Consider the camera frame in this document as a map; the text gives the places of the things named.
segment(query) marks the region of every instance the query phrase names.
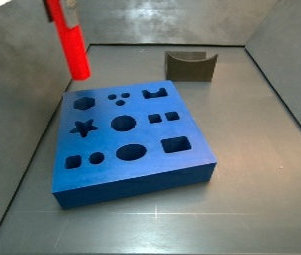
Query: shape sorter board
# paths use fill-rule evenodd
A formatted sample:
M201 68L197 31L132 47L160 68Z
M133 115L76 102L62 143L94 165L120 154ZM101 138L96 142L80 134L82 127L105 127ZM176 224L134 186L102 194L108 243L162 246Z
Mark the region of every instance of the shape sorter board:
M172 81L65 93L53 182L65 209L211 181L216 165Z

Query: square hole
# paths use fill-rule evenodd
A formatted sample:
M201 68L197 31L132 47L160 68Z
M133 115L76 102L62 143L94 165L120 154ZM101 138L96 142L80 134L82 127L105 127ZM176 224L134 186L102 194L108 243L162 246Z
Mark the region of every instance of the square hole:
M180 120L179 112L168 112L166 113L166 118L168 118L169 121Z
M66 169L76 169L82 166L82 158L76 155L66 158Z
M160 114L149 115L149 121L152 124L161 123L162 122L161 115Z
M177 153L192 149L192 145L187 136L164 139L161 143L166 153Z

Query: small round hole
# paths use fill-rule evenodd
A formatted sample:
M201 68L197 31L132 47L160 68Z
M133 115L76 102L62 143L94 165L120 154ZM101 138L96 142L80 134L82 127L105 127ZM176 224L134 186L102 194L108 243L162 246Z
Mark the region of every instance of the small round hole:
M117 158L124 161L134 161L146 155L146 148L138 144L122 146L117 151Z
M110 99L110 100L114 100L116 98L117 98L117 95L116 95L116 94L110 94L110 95L109 95L109 99Z
M117 116L112 121L116 131L130 131L136 127L137 121L132 116Z
M124 100L117 100L117 101L116 101L116 104L117 104L118 106L122 106L122 105L125 104L125 101L124 101Z
M122 93L122 97L124 97L124 98L128 98L129 96L130 96L130 93L129 93L129 92Z
M90 156L90 164L101 164L105 160L105 156L102 153L93 153Z

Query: dark gray block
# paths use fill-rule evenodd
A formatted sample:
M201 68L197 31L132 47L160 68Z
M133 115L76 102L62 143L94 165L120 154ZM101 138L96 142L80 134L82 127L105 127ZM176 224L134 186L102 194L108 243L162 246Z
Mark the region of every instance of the dark gray block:
M70 83L42 0L0 7L0 221Z
M279 2L247 50L301 125L301 1Z
M92 44L245 45L277 0L78 0Z
M166 52L166 79L180 82L211 82L219 54L207 58L205 52Z

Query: metal floor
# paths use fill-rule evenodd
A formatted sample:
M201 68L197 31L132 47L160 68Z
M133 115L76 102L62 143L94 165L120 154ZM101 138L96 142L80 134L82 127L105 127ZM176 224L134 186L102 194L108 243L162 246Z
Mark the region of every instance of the metal floor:
M72 90L165 79L165 51L220 54L212 83L176 83L219 167L211 183L64 211L55 115L0 227L0 253L301 254L301 128L244 48L93 46Z

